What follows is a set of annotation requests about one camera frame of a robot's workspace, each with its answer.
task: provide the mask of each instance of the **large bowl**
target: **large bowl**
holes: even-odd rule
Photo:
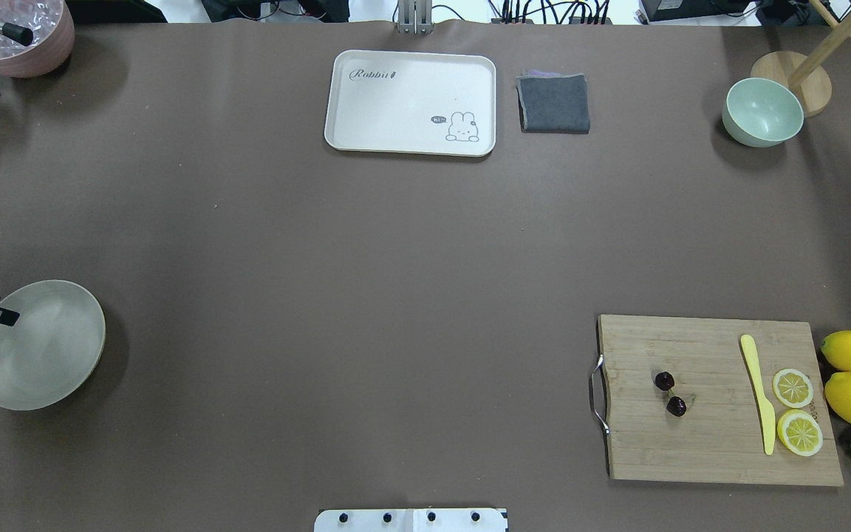
[[[74,21],[64,0],[0,0],[0,19],[34,33],[30,47],[0,35],[0,74],[33,78],[60,67],[71,55]]]
[[[71,282],[32,283],[0,301],[0,407],[35,410],[78,389],[98,365],[106,324],[98,300]]]
[[[776,146],[803,127],[803,106],[790,89],[766,78],[737,81],[724,98],[724,129],[754,148]]]

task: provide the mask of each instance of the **cable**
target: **cable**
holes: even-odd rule
[[[577,13],[577,9],[579,7],[582,7],[581,23],[587,17],[587,13],[589,13],[590,16],[593,15],[593,9],[585,2],[585,0],[577,0],[576,2],[571,2],[571,4],[573,4],[573,6],[567,8],[567,12],[564,13],[564,16],[561,17],[558,24],[563,24],[564,20],[567,19],[568,16],[570,17],[570,23],[573,24],[573,15]]]
[[[550,6],[550,12],[553,13],[554,24],[557,24],[557,7],[554,7],[550,0],[547,0],[547,6]]]
[[[434,10],[434,9],[436,9],[436,7],[445,7],[447,10],[452,11],[452,13],[455,13],[455,16],[459,17],[459,20],[465,20],[465,17],[460,15],[459,11],[451,9],[451,7],[446,6],[446,4],[437,4],[437,6],[432,6],[432,9]]]
[[[849,13],[851,13],[851,2],[849,2],[849,7],[847,7],[845,11],[842,11],[842,17],[840,17],[840,20],[838,21],[842,21],[842,19],[849,16]]]
[[[281,2],[278,2],[278,10],[281,11],[281,13],[284,13],[286,15],[293,15],[295,17],[303,17],[304,15],[307,14],[307,13],[304,13],[303,9],[304,8],[301,7],[302,11],[300,13],[291,13],[290,11],[282,10],[281,9]]]
[[[580,0],[567,0],[567,2],[557,2],[556,4],[552,4],[554,7],[556,6],[567,6],[567,4],[577,4],[580,3]],[[532,15],[534,13],[540,13],[540,10],[527,11],[527,14]]]
[[[718,10],[718,13],[736,19],[746,17],[747,15],[760,9],[759,0],[756,0],[756,2],[754,2],[754,6],[751,7],[749,10],[744,11],[744,13],[727,13],[727,11],[723,9],[723,7],[719,6],[718,4],[715,4],[715,0],[708,0],[708,3],[711,4],[714,9]]]
[[[237,7],[236,7],[236,11],[239,11],[239,15],[243,16],[243,17],[244,17],[244,18],[246,18],[247,20],[261,21],[261,20],[265,20],[265,19],[267,19],[267,17],[270,17],[270,16],[271,16],[271,15],[273,15],[274,13],[277,13],[277,12],[278,12],[278,10],[280,9],[280,6],[281,6],[281,3],[280,3],[280,2],[269,2],[269,4],[271,4],[271,6],[273,6],[273,7],[274,7],[274,11],[271,11],[271,13],[268,13],[267,15],[264,15],[263,17],[257,17],[257,18],[256,18],[256,17],[250,17],[250,16],[247,16],[247,15],[244,13],[244,11],[242,11],[241,6],[237,6]]]

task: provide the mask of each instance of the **lemon half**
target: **lemon half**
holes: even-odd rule
[[[813,400],[813,383],[803,372],[788,367],[773,376],[773,394],[790,408],[803,408]]]
[[[802,410],[787,410],[777,421],[777,437],[784,447],[800,457],[812,457],[823,448],[823,431],[813,416]]]

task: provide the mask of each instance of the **yellow knife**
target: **yellow knife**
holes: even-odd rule
[[[744,364],[747,364],[747,372],[751,375],[753,384],[753,396],[757,399],[757,411],[760,413],[760,430],[764,435],[764,452],[773,454],[773,442],[776,438],[776,414],[773,413],[773,404],[764,395],[763,377],[760,375],[760,360],[757,359],[757,344],[753,342],[750,334],[740,337],[740,350],[744,353]]]

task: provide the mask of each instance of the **cutting board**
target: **cutting board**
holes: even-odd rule
[[[598,324],[611,478],[842,485],[810,324],[610,314]],[[813,382],[813,403],[803,408],[823,430],[813,457],[798,457],[779,439],[773,455],[764,454],[742,334],[757,343],[777,418],[789,408],[773,396],[773,374],[793,367]],[[665,409],[665,392],[653,383],[661,371],[675,377],[676,395],[695,396],[683,417]]]

